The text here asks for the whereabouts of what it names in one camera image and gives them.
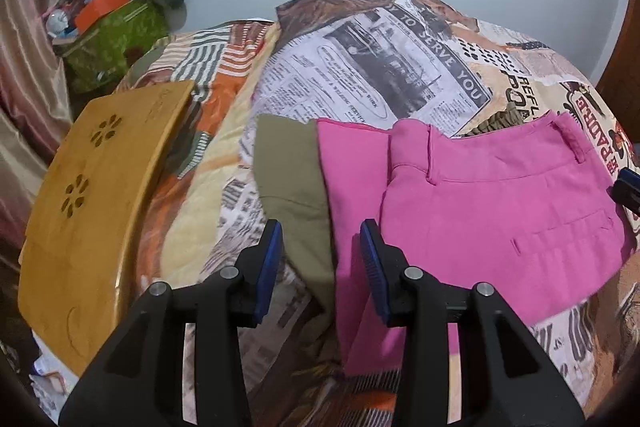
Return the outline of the pink pants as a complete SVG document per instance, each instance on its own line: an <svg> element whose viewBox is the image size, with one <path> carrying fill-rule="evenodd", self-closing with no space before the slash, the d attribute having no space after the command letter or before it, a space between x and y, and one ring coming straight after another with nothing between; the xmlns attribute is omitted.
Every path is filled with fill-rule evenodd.
<svg viewBox="0 0 640 427"><path fill-rule="evenodd" d="M364 220L442 283L491 283L527 325L596 293L634 250L611 176L567 113L456 139L415 119L388 130L323 119L318 141L348 375L398 369L404 349L375 311Z"/></svg>

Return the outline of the brown wooden door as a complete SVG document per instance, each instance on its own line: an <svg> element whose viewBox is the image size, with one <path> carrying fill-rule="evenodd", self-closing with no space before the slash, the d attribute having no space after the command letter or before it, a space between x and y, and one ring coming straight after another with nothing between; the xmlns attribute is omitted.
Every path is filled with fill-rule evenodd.
<svg viewBox="0 0 640 427"><path fill-rule="evenodd" d="M629 0L623 27L597 90L632 142L640 132L640 2Z"/></svg>

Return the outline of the wooden lap desk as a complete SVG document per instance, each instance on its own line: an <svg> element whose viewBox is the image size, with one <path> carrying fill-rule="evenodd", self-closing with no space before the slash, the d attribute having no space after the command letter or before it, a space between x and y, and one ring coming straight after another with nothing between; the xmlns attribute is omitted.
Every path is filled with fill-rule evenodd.
<svg viewBox="0 0 640 427"><path fill-rule="evenodd" d="M146 205L193 88L169 81L95 98L44 176L21 252L18 309L75 375L129 306Z"/></svg>

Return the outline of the olive green pants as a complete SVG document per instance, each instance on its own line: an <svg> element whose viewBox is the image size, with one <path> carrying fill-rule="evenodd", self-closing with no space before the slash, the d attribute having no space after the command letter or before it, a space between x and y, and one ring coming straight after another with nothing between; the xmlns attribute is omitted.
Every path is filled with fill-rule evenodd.
<svg viewBox="0 0 640 427"><path fill-rule="evenodd" d="M307 345L330 329L335 311L335 269L317 123L276 115L257 118L253 174L262 210L283 228L288 263L317 301L303 327Z"/></svg>

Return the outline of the striped pink curtain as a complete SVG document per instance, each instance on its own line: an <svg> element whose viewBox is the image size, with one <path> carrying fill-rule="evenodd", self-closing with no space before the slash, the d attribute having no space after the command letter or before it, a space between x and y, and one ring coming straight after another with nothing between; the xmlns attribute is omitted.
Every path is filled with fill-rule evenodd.
<svg viewBox="0 0 640 427"><path fill-rule="evenodd" d="M64 65L41 18L48 7L49 0L1 0L1 240L17 249L72 124Z"/></svg>

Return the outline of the newspaper print bed blanket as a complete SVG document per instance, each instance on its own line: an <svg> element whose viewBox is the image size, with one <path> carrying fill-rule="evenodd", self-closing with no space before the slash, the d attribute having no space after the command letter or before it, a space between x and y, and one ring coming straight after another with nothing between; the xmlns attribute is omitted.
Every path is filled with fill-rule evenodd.
<svg viewBox="0 0 640 427"><path fill-rule="evenodd" d="M634 144L548 46L440 0L293 0L160 277L81 241L24 306L62 426L579 426L639 368Z"/></svg>

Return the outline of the orange box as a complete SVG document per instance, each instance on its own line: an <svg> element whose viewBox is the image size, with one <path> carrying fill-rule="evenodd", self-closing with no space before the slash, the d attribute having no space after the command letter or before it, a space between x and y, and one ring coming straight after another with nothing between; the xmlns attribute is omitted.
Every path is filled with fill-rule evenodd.
<svg viewBox="0 0 640 427"><path fill-rule="evenodd" d="M91 0L74 19L80 34L86 32L100 18L127 4L130 0Z"/></svg>

